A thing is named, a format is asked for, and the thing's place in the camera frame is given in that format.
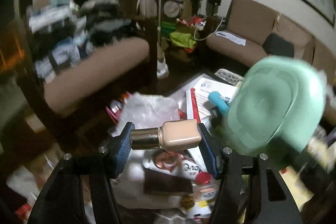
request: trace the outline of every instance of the metal bolt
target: metal bolt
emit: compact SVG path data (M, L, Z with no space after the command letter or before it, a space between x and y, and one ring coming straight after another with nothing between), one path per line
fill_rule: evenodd
M224 148L223 148L223 152L224 152L225 154L231 154L231 153L232 153L232 149L229 148L229 147L224 147Z
M265 153L261 153L259 155L259 157L262 159L262 160L267 160L268 159L268 156L265 154Z
M106 146L101 146L101 147L98 149L98 151L99 151L100 153L105 153L107 150L108 150L108 148L107 148Z
M72 157L72 155L70 153L66 153L66 154L64 154L63 159L70 160L71 157Z

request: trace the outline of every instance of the person's foot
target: person's foot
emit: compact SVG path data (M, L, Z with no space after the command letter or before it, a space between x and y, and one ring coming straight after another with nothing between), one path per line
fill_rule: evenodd
M166 64L166 59L163 62L157 61L156 76L158 79L166 78L169 75L168 66Z

